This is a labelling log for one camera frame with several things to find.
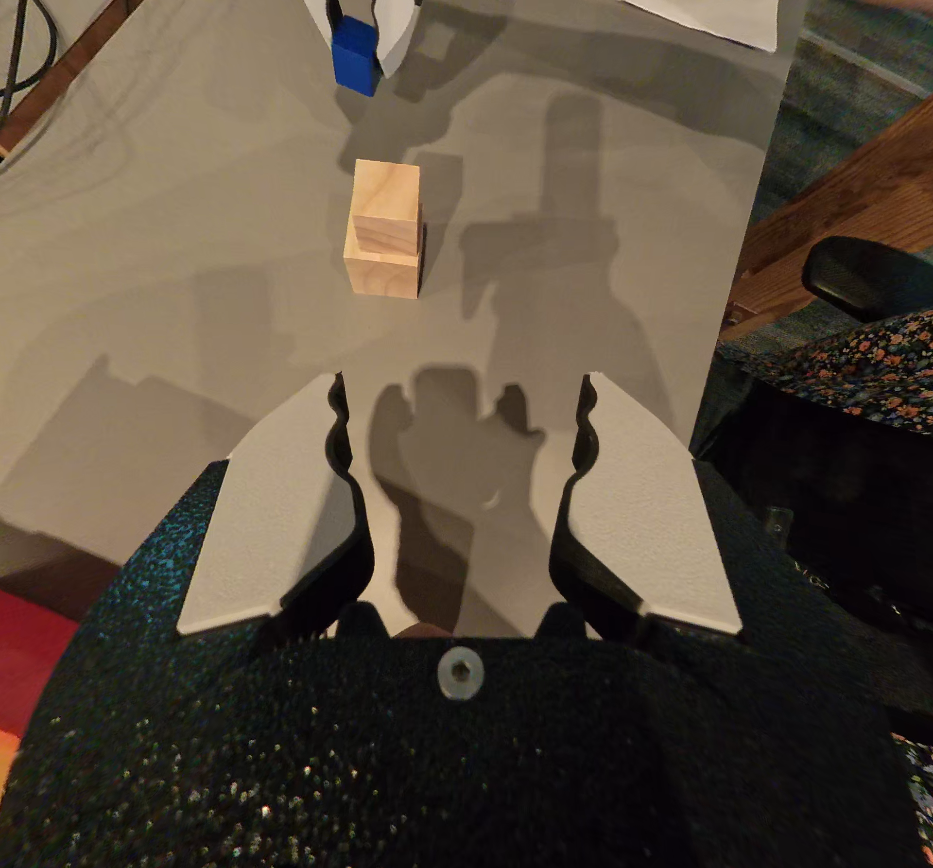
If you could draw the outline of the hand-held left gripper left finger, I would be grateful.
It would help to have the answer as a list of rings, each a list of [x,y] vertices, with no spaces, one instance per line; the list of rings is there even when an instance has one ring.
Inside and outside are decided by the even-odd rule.
[[[327,372],[229,454],[177,619],[182,637],[255,620],[271,637],[318,635],[364,592],[375,555],[348,422],[344,376]]]

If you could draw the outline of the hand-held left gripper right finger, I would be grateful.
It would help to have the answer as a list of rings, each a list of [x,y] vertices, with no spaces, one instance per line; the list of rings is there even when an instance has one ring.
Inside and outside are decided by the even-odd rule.
[[[687,448],[602,372],[581,380],[576,427],[548,561],[560,595],[599,637],[635,637],[654,621],[738,636]]]

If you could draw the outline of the blue wooden cube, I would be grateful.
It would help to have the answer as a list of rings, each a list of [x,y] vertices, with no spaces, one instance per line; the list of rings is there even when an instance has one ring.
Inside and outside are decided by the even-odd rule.
[[[381,77],[376,55],[375,26],[344,15],[333,31],[331,55],[336,83],[366,97],[373,97]]]

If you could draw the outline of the medium wooden cube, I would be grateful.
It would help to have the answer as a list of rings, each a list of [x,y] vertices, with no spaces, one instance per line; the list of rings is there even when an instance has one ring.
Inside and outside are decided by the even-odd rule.
[[[414,257],[422,221],[420,167],[357,159],[350,218],[362,251]]]

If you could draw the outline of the large wooden cube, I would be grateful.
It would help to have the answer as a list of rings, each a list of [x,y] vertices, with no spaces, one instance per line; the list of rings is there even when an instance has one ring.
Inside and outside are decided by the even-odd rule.
[[[354,229],[347,229],[344,266],[356,294],[416,300],[423,261],[423,238],[420,238],[414,255],[378,253],[363,249]]]

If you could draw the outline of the person's dark jeans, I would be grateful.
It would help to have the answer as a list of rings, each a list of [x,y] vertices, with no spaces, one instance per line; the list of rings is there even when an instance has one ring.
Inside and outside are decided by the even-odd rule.
[[[691,452],[838,607],[878,693],[931,717],[931,438],[795,398],[715,357]]]

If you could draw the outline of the person's floral shirt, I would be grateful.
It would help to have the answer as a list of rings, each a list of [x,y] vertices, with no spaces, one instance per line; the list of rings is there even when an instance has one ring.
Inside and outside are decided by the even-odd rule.
[[[932,312],[904,314],[741,365],[792,398],[911,434],[932,434]]]

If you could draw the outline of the red and yellow bin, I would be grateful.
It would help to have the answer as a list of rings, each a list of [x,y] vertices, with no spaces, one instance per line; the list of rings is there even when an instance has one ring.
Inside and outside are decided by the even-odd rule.
[[[1,593],[1,788],[55,666],[78,623]]]

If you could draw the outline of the brown wooden furniture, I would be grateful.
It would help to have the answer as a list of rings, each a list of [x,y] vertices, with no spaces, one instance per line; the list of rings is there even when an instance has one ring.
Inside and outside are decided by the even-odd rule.
[[[745,234],[718,341],[745,337],[812,301],[801,273],[834,235],[909,253],[931,246],[932,98]]]

